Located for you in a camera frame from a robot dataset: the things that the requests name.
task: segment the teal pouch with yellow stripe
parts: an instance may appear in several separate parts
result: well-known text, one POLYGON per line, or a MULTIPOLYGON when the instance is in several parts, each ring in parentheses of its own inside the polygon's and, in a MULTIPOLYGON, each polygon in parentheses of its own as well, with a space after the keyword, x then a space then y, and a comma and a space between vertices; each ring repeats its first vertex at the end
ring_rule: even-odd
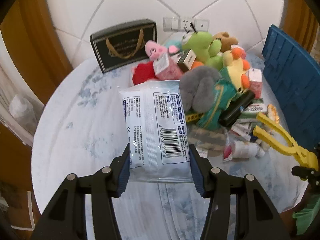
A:
POLYGON ((228 108, 237 91, 229 80, 223 78, 216 83, 213 93, 215 93, 213 107, 204 113, 196 124, 210 131, 217 130, 220 127, 219 116, 222 111, 228 108))

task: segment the blue plastic basket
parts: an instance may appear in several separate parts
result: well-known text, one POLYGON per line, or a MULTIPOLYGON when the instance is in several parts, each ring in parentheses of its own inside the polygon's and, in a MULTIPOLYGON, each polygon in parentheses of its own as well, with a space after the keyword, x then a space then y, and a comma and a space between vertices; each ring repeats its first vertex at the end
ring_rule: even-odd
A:
POLYGON ((297 143, 309 150, 320 141, 320 67, 294 39, 272 25, 262 55, 271 86, 297 143))

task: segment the yellow tongs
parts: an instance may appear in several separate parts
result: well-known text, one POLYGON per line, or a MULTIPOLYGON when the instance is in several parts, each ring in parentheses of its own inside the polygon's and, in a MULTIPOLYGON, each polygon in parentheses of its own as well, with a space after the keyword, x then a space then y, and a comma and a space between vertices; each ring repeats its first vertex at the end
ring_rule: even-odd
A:
POLYGON ((307 149, 302 148, 297 144, 297 142, 291 137, 291 135, 283 129, 279 124, 272 121, 270 118, 266 117, 263 113, 257 114, 257 120, 271 128, 272 130, 278 132, 287 142, 288 146, 279 143, 273 136, 268 132, 256 126, 253 129, 253 135, 261 139, 270 145, 273 149, 280 152, 281 154, 292 156, 302 167, 313 168, 318 171, 318 159, 313 152, 309 152, 307 149))

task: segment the wall socket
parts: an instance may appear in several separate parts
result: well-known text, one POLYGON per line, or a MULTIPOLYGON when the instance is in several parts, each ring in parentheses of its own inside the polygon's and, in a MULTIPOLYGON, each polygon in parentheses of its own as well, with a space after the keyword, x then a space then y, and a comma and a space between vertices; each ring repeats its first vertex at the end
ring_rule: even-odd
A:
POLYGON ((165 32, 185 32, 192 31, 191 23, 194 24, 197 31, 207 32, 209 30, 209 20, 195 19, 187 17, 164 17, 163 30, 165 32))

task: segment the wet wipes package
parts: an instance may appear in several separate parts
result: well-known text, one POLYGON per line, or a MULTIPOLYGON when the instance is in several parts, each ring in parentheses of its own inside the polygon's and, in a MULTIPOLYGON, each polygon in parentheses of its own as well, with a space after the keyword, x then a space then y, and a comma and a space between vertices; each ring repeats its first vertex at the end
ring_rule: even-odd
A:
POLYGON ((150 81, 119 93, 130 142, 130 179, 192 182, 179 81, 150 81))

